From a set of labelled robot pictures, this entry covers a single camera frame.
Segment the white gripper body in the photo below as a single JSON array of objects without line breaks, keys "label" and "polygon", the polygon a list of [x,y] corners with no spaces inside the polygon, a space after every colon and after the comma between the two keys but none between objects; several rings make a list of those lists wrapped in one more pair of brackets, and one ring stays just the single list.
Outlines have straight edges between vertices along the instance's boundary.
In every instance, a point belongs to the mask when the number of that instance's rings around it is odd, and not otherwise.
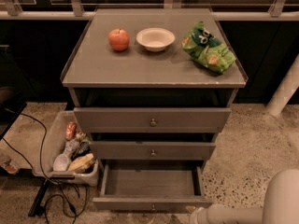
[{"label": "white gripper body", "polygon": [[195,208],[189,216],[189,224],[208,224],[206,213],[203,207]]}]

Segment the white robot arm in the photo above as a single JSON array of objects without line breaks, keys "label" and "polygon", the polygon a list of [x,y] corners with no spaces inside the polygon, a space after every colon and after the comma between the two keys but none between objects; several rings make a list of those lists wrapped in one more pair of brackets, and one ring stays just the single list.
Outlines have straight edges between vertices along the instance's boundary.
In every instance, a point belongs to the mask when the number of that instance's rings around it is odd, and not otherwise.
[{"label": "white robot arm", "polygon": [[263,208],[212,204],[195,208],[189,224],[299,224],[299,170],[288,169],[271,179]]}]

